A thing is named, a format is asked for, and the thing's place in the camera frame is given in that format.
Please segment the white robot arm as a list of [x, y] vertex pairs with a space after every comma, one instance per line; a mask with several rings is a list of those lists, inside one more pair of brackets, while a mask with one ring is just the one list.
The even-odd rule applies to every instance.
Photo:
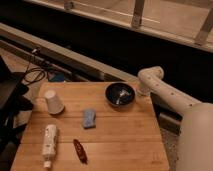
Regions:
[[182, 116], [176, 171], [213, 171], [213, 103], [206, 103], [163, 81], [160, 66], [138, 72], [138, 92], [156, 94]]

